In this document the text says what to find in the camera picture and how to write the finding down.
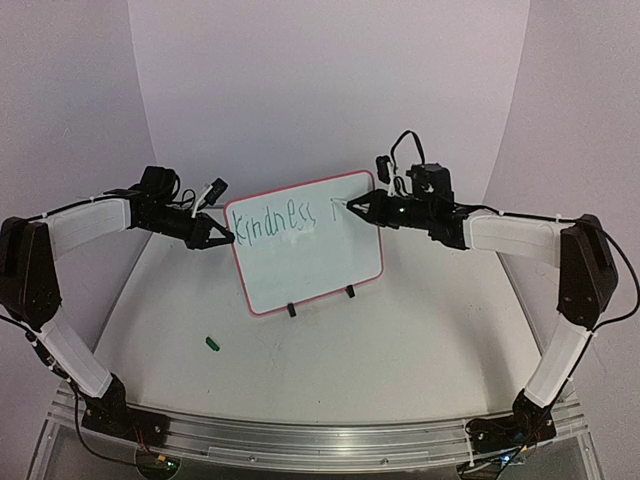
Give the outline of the pink-framed whiteboard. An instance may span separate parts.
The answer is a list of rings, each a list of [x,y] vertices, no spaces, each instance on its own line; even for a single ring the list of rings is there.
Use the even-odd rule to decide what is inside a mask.
[[[374,178],[358,170],[229,202],[235,263],[252,315],[260,317],[379,278],[381,234],[331,198],[355,199]]]

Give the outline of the green marker cap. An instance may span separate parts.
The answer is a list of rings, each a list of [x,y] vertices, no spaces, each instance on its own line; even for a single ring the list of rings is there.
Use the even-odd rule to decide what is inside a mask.
[[[220,350],[220,346],[218,345],[217,342],[215,342],[211,337],[207,336],[205,338],[205,343],[206,345],[213,351],[219,351]]]

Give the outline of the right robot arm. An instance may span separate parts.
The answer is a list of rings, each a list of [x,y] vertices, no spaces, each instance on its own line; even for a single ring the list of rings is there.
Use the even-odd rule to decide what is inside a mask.
[[[549,406],[577,366],[618,286],[609,239],[594,214],[577,218],[505,212],[455,201],[449,171],[439,164],[406,172],[411,189],[379,166],[383,188],[346,203],[365,222],[423,230],[445,247],[492,252],[544,264],[557,273],[558,321],[548,346],[520,393],[532,408]]]

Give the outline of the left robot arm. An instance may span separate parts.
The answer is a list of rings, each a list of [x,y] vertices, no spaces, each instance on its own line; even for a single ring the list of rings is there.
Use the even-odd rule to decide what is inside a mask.
[[[230,245],[235,237],[203,212],[226,191],[216,179],[191,202],[177,201],[180,178],[148,166],[138,183],[38,215],[1,224],[1,305],[9,322],[25,330],[42,362],[90,398],[101,399],[97,420],[114,435],[127,434],[134,413],[118,398],[114,375],[74,331],[62,310],[56,263],[110,234],[140,229],[182,241],[190,250]]]

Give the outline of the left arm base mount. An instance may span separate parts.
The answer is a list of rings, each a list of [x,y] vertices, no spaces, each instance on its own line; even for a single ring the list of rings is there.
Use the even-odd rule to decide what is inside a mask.
[[[102,397],[80,392],[85,402],[82,427],[118,439],[136,442],[142,447],[162,447],[167,437],[169,417],[127,404],[126,388],[115,375]]]

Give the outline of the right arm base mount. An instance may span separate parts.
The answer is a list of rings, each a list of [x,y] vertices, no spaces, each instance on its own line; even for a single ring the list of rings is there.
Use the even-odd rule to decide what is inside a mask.
[[[556,427],[549,407],[539,407],[519,395],[508,415],[474,418],[465,425],[472,449],[485,454],[517,447],[532,447],[556,437]]]

